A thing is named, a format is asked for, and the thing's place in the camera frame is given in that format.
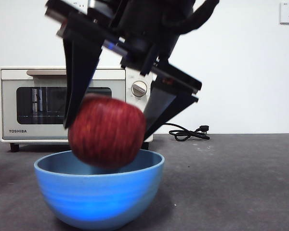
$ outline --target apple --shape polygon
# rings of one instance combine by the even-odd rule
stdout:
[[[136,157],[144,141],[145,127],[145,116],[137,107],[89,93],[68,129],[68,141],[80,161],[119,168]]]

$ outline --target white wall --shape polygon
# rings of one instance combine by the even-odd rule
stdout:
[[[0,66],[65,64],[45,2],[0,0]],[[170,62],[203,88],[199,102],[171,122],[208,124],[211,133],[289,132],[289,26],[279,25],[279,3],[221,0],[201,29],[180,38]],[[100,64],[119,61],[106,52]]]

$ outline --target oven window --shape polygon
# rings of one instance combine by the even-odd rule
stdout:
[[[88,88],[87,93],[111,97],[110,88]],[[66,87],[20,87],[16,91],[19,124],[63,124]]]

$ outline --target blue bowl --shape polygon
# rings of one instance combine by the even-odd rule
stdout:
[[[71,151],[34,163],[46,204],[64,223],[84,230],[112,231],[136,219],[152,202],[164,157],[140,150],[130,164],[114,170],[92,167]]]

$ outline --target toshiba logo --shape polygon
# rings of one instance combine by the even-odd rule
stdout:
[[[20,129],[11,129],[9,130],[10,133],[26,133],[27,130],[20,130]]]

